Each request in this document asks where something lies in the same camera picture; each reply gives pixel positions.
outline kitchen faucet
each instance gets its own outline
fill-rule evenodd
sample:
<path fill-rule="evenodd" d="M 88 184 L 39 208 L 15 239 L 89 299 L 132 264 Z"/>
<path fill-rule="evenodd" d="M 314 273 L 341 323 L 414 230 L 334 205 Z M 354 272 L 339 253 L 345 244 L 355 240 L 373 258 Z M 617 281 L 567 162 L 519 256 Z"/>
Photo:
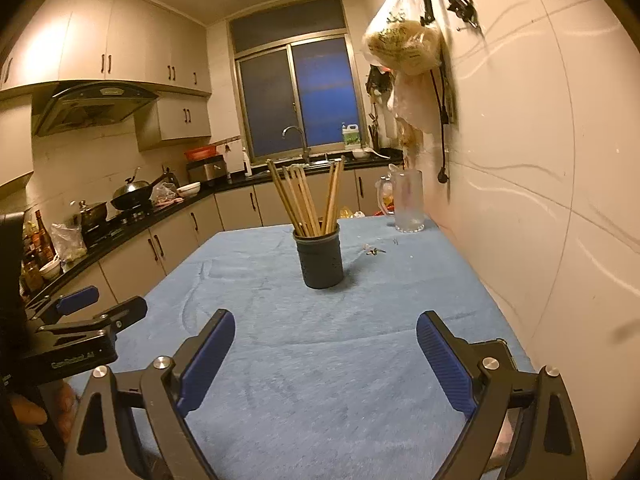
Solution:
<path fill-rule="evenodd" d="M 284 137 L 287 135 L 287 132 L 292 128 L 295 128 L 297 131 L 300 132 L 300 138 L 302 139 L 302 159 L 305 161 L 305 164 L 311 164 L 311 159 L 309 158 L 310 152 L 309 152 L 309 147 L 306 145 L 305 133 L 299 127 L 287 126 L 282 131 L 282 138 L 284 139 Z"/>

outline clear glass mug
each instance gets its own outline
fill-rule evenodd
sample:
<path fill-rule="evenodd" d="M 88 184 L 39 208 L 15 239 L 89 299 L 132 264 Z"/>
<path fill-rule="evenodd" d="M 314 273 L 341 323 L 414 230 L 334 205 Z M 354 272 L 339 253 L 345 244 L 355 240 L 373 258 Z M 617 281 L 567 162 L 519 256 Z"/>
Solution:
<path fill-rule="evenodd" d="M 394 211 L 389 211 L 383 201 L 383 187 L 387 182 L 393 188 Z M 399 170 L 391 176 L 382 176 L 376 182 L 378 206 L 387 216 L 393 216 L 396 229 L 403 233 L 417 233 L 424 229 L 424 197 L 422 195 L 422 172 Z"/>

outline blue tablecloth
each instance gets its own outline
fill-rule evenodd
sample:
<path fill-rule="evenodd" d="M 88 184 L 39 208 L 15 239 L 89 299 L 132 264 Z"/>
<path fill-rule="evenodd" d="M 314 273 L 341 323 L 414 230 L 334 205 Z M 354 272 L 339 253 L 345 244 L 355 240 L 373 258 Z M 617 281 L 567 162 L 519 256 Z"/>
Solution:
<path fill-rule="evenodd" d="M 217 234 L 147 295 L 146 318 L 120 334 L 113 370 L 139 369 L 172 355 L 217 308 L 234 314 L 235 342 L 186 419 L 220 478 L 431 478 L 464 418 L 417 344 L 425 310 L 470 342 L 507 340 L 531 371 L 494 301 L 433 222 L 402 234 L 385 218 L 345 220 L 340 241 L 344 281 L 313 290 L 290 226 Z M 386 253 L 367 255 L 364 244 Z M 82 389 L 86 377 L 72 384 Z M 136 421 L 153 447 L 143 413 Z"/>

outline metal screw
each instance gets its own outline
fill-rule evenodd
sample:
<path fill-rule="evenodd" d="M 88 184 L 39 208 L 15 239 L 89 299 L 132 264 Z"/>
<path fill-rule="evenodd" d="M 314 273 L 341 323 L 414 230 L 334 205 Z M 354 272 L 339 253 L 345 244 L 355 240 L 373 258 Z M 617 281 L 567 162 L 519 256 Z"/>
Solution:
<path fill-rule="evenodd" d="M 154 359 L 154 368 L 157 368 L 158 370 L 164 370 L 165 368 L 171 366 L 173 362 L 174 360 L 170 357 L 162 355 Z"/>
<path fill-rule="evenodd" d="M 106 366 L 101 365 L 101 366 L 98 366 L 98 367 L 94 368 L 94 371 L 93 371 L 92 375 L 94 377 L 100 379 L 101 377 L 104 377 L 108 373 L 108 371 L 109 371 L 109 369 Z"/>
<path fill-rule="evenodd" d="M 558 375 L 560 375 L 560 370 L 558 370 L 555 366 L 545 366 L 545 372 L 549 377 L 558 377 Z"/>
<path fill-rule="evenodd" d="M 500 363 L 495 357 L 485 357 L 482 359 L 482 366 L 487 370 L 497 370 L 500 367 Z"/>

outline window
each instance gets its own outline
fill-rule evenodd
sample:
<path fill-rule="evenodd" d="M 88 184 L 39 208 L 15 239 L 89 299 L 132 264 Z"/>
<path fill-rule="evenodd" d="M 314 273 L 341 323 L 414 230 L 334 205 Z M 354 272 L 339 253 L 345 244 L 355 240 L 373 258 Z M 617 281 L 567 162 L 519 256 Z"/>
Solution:
<path fill-rule="evenodd" d="M 360 124 L 353 56 L 340 0 L 314 0 L 230 24 L 252 159 L 338 151 L 342 124 Z"/>

